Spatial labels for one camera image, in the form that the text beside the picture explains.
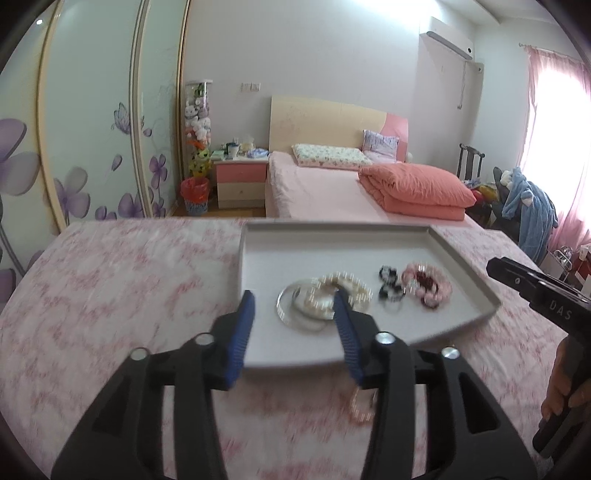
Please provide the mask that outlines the right hand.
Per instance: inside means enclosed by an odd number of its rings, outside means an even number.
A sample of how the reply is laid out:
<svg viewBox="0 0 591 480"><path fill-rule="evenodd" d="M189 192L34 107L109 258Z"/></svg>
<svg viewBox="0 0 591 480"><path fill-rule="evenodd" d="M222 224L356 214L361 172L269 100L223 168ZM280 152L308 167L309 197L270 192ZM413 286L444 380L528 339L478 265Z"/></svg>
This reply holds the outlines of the right hand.
<svg viewBox="0 0 591 480"><path fill-rule="evenodd" d="M546 398L541 404L541 415L545 421L552 415L559 416L564 409L565 401L568 401L568 407L571 409L584 407L585 415L590 416L590 381L586 380L576 391L572 389L572 379L565 370L567 347L567 338L557 347Z"/></svg>

